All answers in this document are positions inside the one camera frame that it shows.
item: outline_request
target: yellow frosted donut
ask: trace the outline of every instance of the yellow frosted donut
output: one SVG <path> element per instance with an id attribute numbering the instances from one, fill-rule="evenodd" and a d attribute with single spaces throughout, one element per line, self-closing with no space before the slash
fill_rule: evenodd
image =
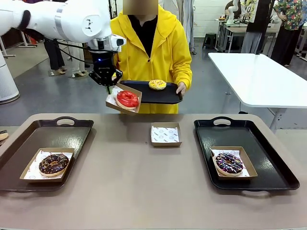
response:
<path id="1" fill-rule="evenodd" d="M 149 88 L 153 90 L 163 90 L 166 87 L 166 82 L 163 80 L 151 80 L 149 82 Z"/>

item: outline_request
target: foot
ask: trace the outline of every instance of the foot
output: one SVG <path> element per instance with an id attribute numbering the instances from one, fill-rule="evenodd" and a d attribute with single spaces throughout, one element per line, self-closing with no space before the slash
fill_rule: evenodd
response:
<path id="1" fill-rule="evenodd" d="M 65 72 L 62 71 L 61 69 L 56 70 L 56 72 L 59 73 L 59 74 L 65 74 Z"/>
<path id="2" fill-rule="evenodd" d="M 84 73 L 82 73 L 82 72 L 80 72 L 80 73 L 74 73 L 73 75 L 72 75 L 72 77 L 73 78 L 75 78 L 75 77 L 84 77 L 84 76 L 86 76 Z"/>

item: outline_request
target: person in floral shirt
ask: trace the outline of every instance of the person in floral shirt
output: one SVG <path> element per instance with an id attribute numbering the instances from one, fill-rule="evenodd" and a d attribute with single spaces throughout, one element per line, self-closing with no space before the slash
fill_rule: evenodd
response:
<path id="1" fill-rule="evenodd" d="M 289 66 L 302 31 L 303 4 L 306 0 L 278 0 L 274 6 L 282 25 L 276 39 L 271 59 L 283 66 Z"/>

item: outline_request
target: floral shirt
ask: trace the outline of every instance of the floral shirt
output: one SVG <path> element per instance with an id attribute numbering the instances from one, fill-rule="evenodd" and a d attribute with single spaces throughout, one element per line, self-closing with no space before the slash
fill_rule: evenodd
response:
<path id="1" fill-rule="evenodd" d="M 283 13 L 288 20 L 283 22 L 286 30 L 298 30 L 303 20 L 303 0 L 278 0 L 274 9 L 278 13 Z"/>

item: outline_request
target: red frosted donut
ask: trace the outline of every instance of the red frosted donut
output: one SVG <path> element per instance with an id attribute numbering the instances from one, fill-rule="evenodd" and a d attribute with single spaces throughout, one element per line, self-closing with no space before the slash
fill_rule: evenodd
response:
<path id="1" fill-rule="evenodd" d="M 129 91 L 121 91 L 117 94 L 116 103 L 124 109 L 135 109 L 139 105 L 138 96 Z"/>

